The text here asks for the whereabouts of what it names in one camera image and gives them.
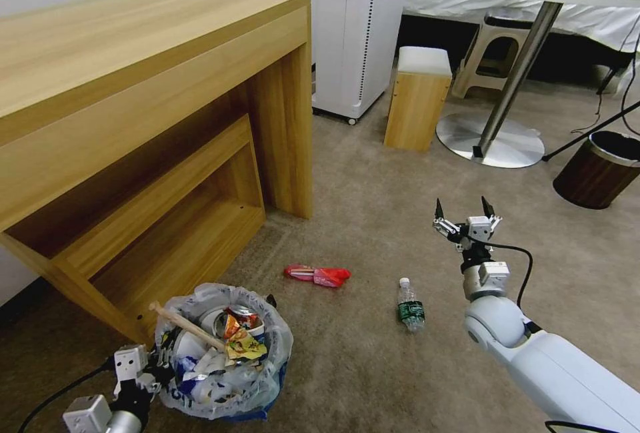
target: electrical cable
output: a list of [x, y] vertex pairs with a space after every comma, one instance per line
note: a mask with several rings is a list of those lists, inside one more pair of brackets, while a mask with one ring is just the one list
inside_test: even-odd
[[[640, 15], [638, 15], [635, 18], [635, 21], [633, 22], [633, 25], [631, 26], [631, 30], [629, 30], [629, 32], [625, 36], [625, 39], [622, 40], [622, 45], [620, 45], [620, 48], [618, 48], [618, 53], [622, 52], [622, 49], [624, 48], [625, 44], [627, 43], [628, 38], [631, 36], [631, 34], [633, 33], [633, 30], [635, 29], [635, 26], [638, 24], [638, 20], [640, 20]], [[636, 44], [635, 44], [635, 50], [636, 51], [638, 50], [637, 41], [636, 41]], [[627, 91], [629, 90], [629, 86], [631, 86], [631, 83], [633, 82], [633, 78], [635, 78], [635, 54], [634, 54], [634, 56], [632, 58], [632, 62], [633, 62], [633, 76], [631, 78], [631, 81], [629, 82], [629, 85], [627, 86]], [[595, 125], [597, 125], [599, 123], [600, 118], [601, 118], [600, 110], [602, 108], [602, 95], [603, 95], [604, 90], [605, 90], [605, 82], [608, 83], [609, 81], [611, 81], [611, 78], [609, 76], [610, 76], [612, 70], [613, 70], [612, 68], [609, 68], [609, 71], [607, 72], [607, 74], [603, 78], [602, 83], [600, 84], [600, 87], [598, 87], [598, 90], [597, 90], [597, 94], [598, 94], [598, 109], [595, 112], [595, 115], [596, 115], [595, 121], [593, 123], [591, 123], [588, 127], [581, 127], [581, 128], [578, 128], [578, 129], [573, 129], [569, 133], [582, 133], [583, 130], [588, 130], [588, 129], [594, 127]], [[624, 104], [625, 104], [626, 96], [627, 96], [627, 93], [625, 92], [625, 96], [623, 97], [623, 102], [622, 102], [622, 110], [625, 109]]]
[[525, 255], [527, 255], [527, 257], [529, 258], [529, 266], [527, 266], [527, 272], [525, 273], [525, 278], [522, 280], [522, 285], [520, 285], [520, 291], [518, 292], [518, 298], [515, 301], [515, 304], [518, 306], [518, 308], [522, 309], [520, 307], [520, 302], [522, 301], [522, 295], [525, 292], [525, 288], [527, 288], [527, 283], [529, 283], [529, 277], [531, 276], [531, 271], [533, 270], [533, 255], [531, 254], [531, 252], [529, 252], [528, 250], [525, 250], [524, 248], [520, 248], [519, 246], [483, 242], [480, 240], [476, 240], [475, 238], [471, 238], [469, 235], [467, 235], [467, 238], [473, 242], [476, 242], [484, 246], [492, 246], [493, 248], [502, 248], [503, 250], [519, 251], [520, 253], [524, 253]]
[[22, 422], [22, 425], [20, 425], [20, 429], [18, 429], [18, 433], [24, 433], [24, 431], [27, 428], [27, 425], [30, 423], [30, 421], [32, 421], [32, 419], [34, 419], [36, 417], [36, 415], [38, 413], [40, 413], [40, 411], [44, 410], [50, 403], [52, 403], [54, 400], [58, 399], [60, 396], [64, 395], [64, 393], [74, 389], [76, 386], [80, 385], [80, 383], [84, 383], [88, 379], [96, 376], [98, 373], [101, 373], [101, 372], [104, 372], [104, 371], [113, 370], [114, 368], [115, 367], [113, 365], [113, 357], [111, 357], [111, 358], [107, 359], [104, 363], [102, 363], [102, 365], [100, 365], [94, 371], [91, 371], [91, 372], [87, 373], [86, 375], [81, 376], [76, 381], [73, 381], [72, 383], [69, 383], [68, 385], [66, 385], [61, 390], [58, 390], [56, 393], [52, 394], [50, 397], [48, 397], [46, 400], [44, 400], [42, 403], [40, 403], [38, 406], [36, 406], [31, 411], [31, 413], [29, 413], [29, 415], [26, 417], [26, 419]]
[[[631, 89], [631, 86], [633, 84], [633, 81], [635, 80], [635, 58], [638, 54], [638, 45], [640, 45], [640, 30], [638, 31], [638, 36], [635, 40], [635, 46], [633, 48], [633, 58], [631, 59], [631, 65], [632, 65], [632, 74], [631, 74], [631, 80], [629, 81], [629, 84], [627, 85], [627, 88], [625, 89], [625, 94], [622, 96], [622, 102], [620, 104], [620, 110], [624, 110], [625, 109], [625, 102], [627, 101], [627, 95], [629, 94], [629, 90]], [[638, 135], [640, 137], [640, 133], [638, 133], [636, 130], [631, 128], [631, 125], [629, 125], [629, 122], [627, 121], [627, 115], [623, 115], [622, 116], [622, 121], [625, 123], [625, 127], [627, 127], [627, 129], [629, 129], [630, 132], [632, 132], [634, 135]]]
[[558, 431], [554, 430], [552, 428], [552, 426], [559, 426], [559, 427], [563, 428], [562, 431], [565, 431], [564, 428], [574, 428], [574, 429], [576, 429], [576, 431], [580, 430], [580, 431], [584, 431], [584, 432], [617, 433], [615, 431], [607, 430], [605, 428], [600, 428], [598, 426], [589, 426], [589, 425], [583, 425], [583, 424], [580, 424], [580, 423], [572, 423], [572, 422], [556, 421], [556, 420], [545, 421], [545, 426], [547, 427], [547, 429], [551, 433], [558, 433]]

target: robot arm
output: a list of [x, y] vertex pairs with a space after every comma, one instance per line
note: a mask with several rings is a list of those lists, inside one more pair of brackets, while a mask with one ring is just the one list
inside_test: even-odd
[[173, 369], [145, 345], [124, 346], [113, 355], [118, 383], [115, 401], [101, 394], [76, 398], [62, 418], [70, 433], [140, 433], [149, 419], [156, 393], [173, 377]]
[[529, 320], [505, 297], [509, 268], [491, 259], [486, 243], [501, 218], [483, 198], [485, 216], [464, 224], [443, 218], [433, 226], [463, 253], [465, 327], [473, 341], [502, 363], [514, 382], [557, 431], [640, 432], [640, 394], [576, 346]]

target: white bedsheet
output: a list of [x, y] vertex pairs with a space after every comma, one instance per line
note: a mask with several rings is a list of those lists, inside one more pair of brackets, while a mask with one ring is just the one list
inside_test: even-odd
[[[405, 0], [405, 12], [479, 23], [487, 9], [509, 7], [536, 14], [541, 2], [532, 0]], [[579, 33], [614, 50], [632, 52], [640, 21], [629, 34], [640, 9], [564, 5], [554, 30]]]

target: wooden cube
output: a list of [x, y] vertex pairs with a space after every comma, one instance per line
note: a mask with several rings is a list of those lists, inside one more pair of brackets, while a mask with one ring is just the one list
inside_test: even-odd
[[446, 50], [400, 48], [385, 145], [429, 150], [450, 84], [451, 67]]

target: green bottle label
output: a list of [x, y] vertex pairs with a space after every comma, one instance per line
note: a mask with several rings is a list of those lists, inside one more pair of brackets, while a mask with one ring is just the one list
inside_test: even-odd
[[404, 321], [407, 318], [420, 318], [425, 319], [425, 309], [421, 302], [404, 302], [398, 305], [398, 316], [400, 321]]

